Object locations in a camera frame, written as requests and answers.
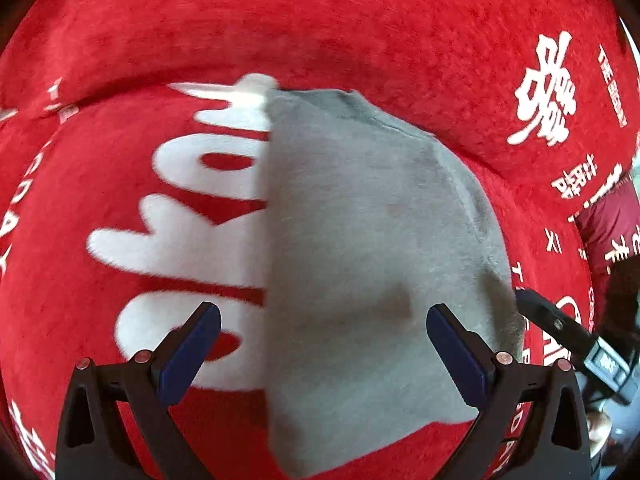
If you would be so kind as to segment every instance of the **black mount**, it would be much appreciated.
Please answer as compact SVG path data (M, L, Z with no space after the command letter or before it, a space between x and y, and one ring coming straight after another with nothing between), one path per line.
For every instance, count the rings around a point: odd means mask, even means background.
M633 354L624 358L622 353L627 352L618 351L607 342L615 339L605 340L597 332L589 333L533 290L516 290L516 302L524 317L571 352L572 364L588 380L582 396L588 410L601 410L608 399L622 406L631 404L639 385ZM625 346L633 345L633 336L631 331L626 334Z
M58 431L59 480L148 480L124 428L116 402L128 402L166 480L212 480L167 412L180 402L220 334L220 311L203 302L155 351L128 362L78 361Z
M520 364L494 353L468 332L444 304L431 307L427 333L469 406L480 414L437 480L481 480L498 455L517 406L532 402L508 463L489 478L588 480L589 437L580 388L571 363Z

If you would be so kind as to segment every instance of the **dark red cloth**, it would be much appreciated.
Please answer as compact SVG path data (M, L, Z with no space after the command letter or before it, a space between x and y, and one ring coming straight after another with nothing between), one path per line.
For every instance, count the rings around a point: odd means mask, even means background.
M614 264L640 253L639 224L640 203L629 177L575 218L589 257L596 324L605 311L607 287Z
M4 394L4 384L2 384L2 375L0 375L0 424L2 424L5 428L8 428L9 434L13 433L13 425L9 416L6 396Z

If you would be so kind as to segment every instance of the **gray fabric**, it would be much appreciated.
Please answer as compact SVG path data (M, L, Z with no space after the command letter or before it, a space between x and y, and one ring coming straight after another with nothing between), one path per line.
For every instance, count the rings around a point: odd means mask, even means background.
M640 167L636 166L634 168L631 168L631 171L629 171L629 176L631 177L631 182L633 183L634 189L636 190L638 200L640 200Z
M274 92L268 156L270 447L311 476L476 410L426 335L446 303L493 349L523 323L494 212L431 134L356 92Z

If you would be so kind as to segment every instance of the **gray towel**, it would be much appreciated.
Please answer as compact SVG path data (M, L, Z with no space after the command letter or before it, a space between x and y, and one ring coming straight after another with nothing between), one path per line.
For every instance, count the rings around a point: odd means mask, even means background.
M306 477L430 422L475 417L426 335L446 303L492 349L524 332L494 212L433 135L356 92L274 92L270 447Z

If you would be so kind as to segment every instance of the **chinese character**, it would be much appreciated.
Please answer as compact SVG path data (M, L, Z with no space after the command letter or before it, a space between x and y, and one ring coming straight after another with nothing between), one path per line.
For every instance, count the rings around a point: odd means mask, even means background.
M522 278L522 267L520 266L520 262L516 262L516 263L518 264L518 266L511 267L511 272L520 276L520 283L523 283L524 279Z
M582 167L584 168L584 172L586 173L589 180L591 180L592 177L596 176L596 170L598 169L598 167L593 163L593 153L587 155L587 162L585 162Z
M47 450L44 447L44 444L40 440L40 437L36 433L36 430L31 428L31 431L28 431L24 424L22 423L22 414L18 409L15 401L11 401L11 407L9 408L9 415L14 420L16 433L18 438L20 438L20 442L22 443L22 447L24 448L24 452L31 462L31 466L36 470L40 471L50 480L54 480L56 474L53 469L49 466L49 459L46 457ZM55 455L49 454L52 460L55 460Z
M631 237L631 244L634 247L634 254L640 253L640 226L636 224L636 232Z
M550 231L545 227L546 233L546 252L550 253L552 251L556 253L562 254L562 248L560 247L560 238L558 237L558 233Z
M604 184L602 184L602 186L600 186L600 189L596 192L596 194L589 199L589 202L591 203L591 205L595 204L598 201L598 199L603 197L605 193L609 191L617 181L620 180L621 176L622 176L622 164L617 163L613 167L613 171L611 171L610 175L607 177L607 181Z
M620 260L624 260L625 258L629 257L629 248L626 246L625 237L621 236L620 241L620 245L618 245L615 240L611 241L613 250L604 255L605 260L619 262Z
M575 114L575 85L571 81L569 71L562 67L562 62L571 38L568 32L562 31L556 44L552 38L539 35L536 54L540 70L527 68L522 84L514 92L518 99L518 118L530 123L519 132L510 135L507 138L509 144L523 143L538 126L538 136L544 137L548 146L564 142L569 136L569 130L564 126L563 115ZM533 85L535 88L530 98Z
M587 155L587 162L578 164L569 173L563 171L564 176L551 183L561 194L562 198L580 196L580 191L586 186L587 181L596 175L597 165L593 162L593 153Z
M551 183L552 187L555 187L561 194L562 198L573 198L574 192L571 187L567 185L564 177L558 178Z
M6 252L0 256L0 278L2 278L4 276L4 274L6 273L6 260L9 257L9 253L11 252L11 247L13 244L11 244Z

